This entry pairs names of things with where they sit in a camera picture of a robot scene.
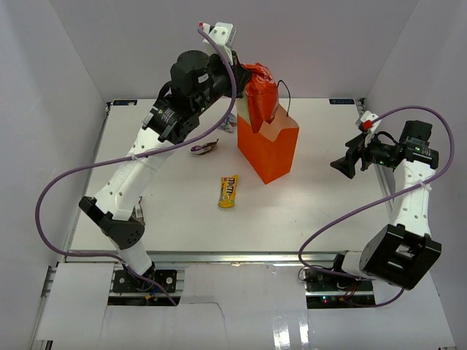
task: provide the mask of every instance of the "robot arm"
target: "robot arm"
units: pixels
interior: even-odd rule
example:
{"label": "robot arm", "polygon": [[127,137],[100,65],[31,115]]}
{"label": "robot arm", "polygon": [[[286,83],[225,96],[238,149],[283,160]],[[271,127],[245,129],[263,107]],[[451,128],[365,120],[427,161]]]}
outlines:
{"label": "robot arm", "polygon": [[[355,175],[358,159],[362,160],[362,171],[372,163],[393,168],[396,192],[435,174],[438,152],[428,148],[430,124],[408,121],[399,141],[394,140],[395,145],[389,145],[378,139],[377,125],[364,130],[364,122],[375,118],[375,114],[369,112],[362,116],[358,124],[363,133],[347,142],[346,156],[332,162],[331,166],[349,178]],[[428,227],[429,191],[429,186],[423,185],[397,197],[389,224],[362,252],[346,252],[340,269],[354,276],[378,278],[407,290],[415,287],[441,254],[441,244],[431,239]]]}
{"label": "robot arm", "polygon": [[[227,23],[218,23],[214,27],[200,23],[200,26],[228,56],[239,91],[236,97],[240,97],[251,72],[240,65],[231,49],[235,28]],[[217,54],[186,51],[171,67],[170,75],[171,81],[161,88],[127,155],[183,142],[199,125],[202,113],[220,97],[231,97],[231,81]],[[118,254],[135,272],[145,277],[152,276],[155,266],[141,240],[144,225],[132,216],[132,212],[144,188],[171,154],[164,152],[122,164],[94,197],[83,197],[80,201],[80,208],[109,237]]]}

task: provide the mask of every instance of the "orange bag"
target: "orange bag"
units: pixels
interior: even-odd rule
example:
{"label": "orange bag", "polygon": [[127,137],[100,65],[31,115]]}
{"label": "orange bag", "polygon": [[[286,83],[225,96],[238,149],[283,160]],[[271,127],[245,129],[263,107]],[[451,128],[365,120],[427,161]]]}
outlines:
{"label": "orange bag", "polygon": [[272,123],[274,120],[279,107],[279,93],[268,67],[261,63],[244,64],[243,67],[253,73],[245,88],[245,93],[248,96],[251,129],[253,133],[257,133],[263,122]]}
{"label": "orange bag", "polygon": [[238,145],[264,184],[287,174],[292,168],[298,139],[298,124],[278,105],[271,123],[264,122],[253,133],[249,123],[248,98],[237,99],[236,110]]}

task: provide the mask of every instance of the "red cap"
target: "red cap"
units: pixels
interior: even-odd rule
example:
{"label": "red cap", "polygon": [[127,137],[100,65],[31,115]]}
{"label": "red cap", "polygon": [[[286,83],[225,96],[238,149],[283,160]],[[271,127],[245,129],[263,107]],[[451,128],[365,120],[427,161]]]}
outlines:
{"label": "red cap", "polygon": [[373,122],[371,120],[367,120],[367,121],[363,122],[363,129],[364,130],[371,129],[372,126],[373,126]]}

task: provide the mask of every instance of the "orange paper bag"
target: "orange paper bag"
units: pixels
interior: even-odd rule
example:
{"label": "orange paper bag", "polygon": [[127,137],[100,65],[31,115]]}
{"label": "orange paper bag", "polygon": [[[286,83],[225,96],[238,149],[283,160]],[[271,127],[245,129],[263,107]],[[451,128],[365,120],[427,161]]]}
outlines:
{"label": "orange paper bag", "polygon": [[279,105],[272,122],[263,122],[259,132],[253,133],[246,96],[237,100],[236,109],[239,149],[264,184],[287,174],[298,139],[297,122]]}

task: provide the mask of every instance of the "black mounting plate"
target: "black mounting plate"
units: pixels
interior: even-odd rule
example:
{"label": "black mounting plate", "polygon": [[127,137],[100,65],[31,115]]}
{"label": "black mounting plate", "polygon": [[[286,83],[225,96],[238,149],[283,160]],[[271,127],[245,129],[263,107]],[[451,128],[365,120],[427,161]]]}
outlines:
{"label": "black mounting plate", "polygon": [[[171,278],[172,283],[168,284],[167,278]],[[177,289],[177,270],[157,270],[154,272],[154,281],[162,285],[162,287],[168,293],[173,293]],[[141,292],[141,290],[138,289],[138,286],[134,283],[133,276],[129,275],[125,270],[115,271],[115,279],[112,291],[114,293]]]}

